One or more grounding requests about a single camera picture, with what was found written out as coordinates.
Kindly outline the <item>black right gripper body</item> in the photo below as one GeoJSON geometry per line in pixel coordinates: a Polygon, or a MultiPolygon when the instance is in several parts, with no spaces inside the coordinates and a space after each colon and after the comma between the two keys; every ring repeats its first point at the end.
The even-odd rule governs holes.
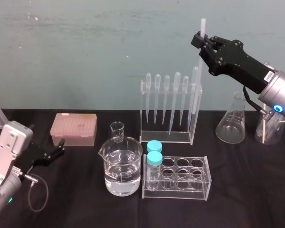
{"type": "Polygon", "coordinates": [[[271,69],[249,56],[239,40],[219,43],[205,39],[200,56],[213,76],[230,76],[255,93],[261,93],[268,85],[264,78],[271,69]]]}

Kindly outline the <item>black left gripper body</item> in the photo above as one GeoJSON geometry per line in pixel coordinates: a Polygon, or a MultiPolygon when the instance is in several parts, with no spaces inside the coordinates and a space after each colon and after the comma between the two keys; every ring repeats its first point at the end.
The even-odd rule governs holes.
{"type": "Polygon", "coordinates": [[[48,166],[51,155],[41,146],[31,142],[28,148],[16,158],[14,171],[19,176],[27,175],[35,166],[48,166]]]}

